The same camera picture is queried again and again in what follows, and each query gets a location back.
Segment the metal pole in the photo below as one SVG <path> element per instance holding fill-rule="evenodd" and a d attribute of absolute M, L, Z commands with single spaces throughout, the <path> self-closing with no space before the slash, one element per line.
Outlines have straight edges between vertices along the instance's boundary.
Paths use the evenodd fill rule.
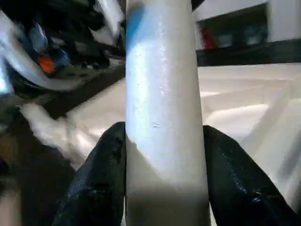
<path fill-rule="evenodd" d="M 127 1 L 127 225 L 209 224 L 190 0 Z"/>

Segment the metal bar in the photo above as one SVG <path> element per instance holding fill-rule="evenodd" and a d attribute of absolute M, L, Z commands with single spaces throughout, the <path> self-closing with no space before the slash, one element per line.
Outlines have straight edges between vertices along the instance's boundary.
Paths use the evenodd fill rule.
<path fill-rule="evenodd" d="M 127 225 L 209 224 L 189 0 L 127 2 Z"/>

